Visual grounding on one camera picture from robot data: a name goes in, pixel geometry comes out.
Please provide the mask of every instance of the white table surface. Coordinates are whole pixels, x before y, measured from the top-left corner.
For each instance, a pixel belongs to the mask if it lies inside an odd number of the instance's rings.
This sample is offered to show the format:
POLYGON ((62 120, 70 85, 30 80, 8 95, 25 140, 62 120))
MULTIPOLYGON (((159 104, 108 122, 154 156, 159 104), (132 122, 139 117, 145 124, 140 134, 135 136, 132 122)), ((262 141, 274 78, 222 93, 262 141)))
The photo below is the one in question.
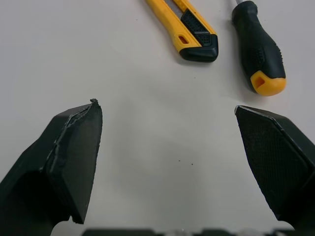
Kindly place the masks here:
POLYGON ((288 85, 245 87, 233 0, 191 0, 219 36, 212 64, 184 61, 144 0, 0 2, 0 179, 51 118, 97 98, 104 124, 86 228, 290 228, 251 173, 234 108, 289 117, 313 142, 313 0, 256 0, 282 50, 288 85))

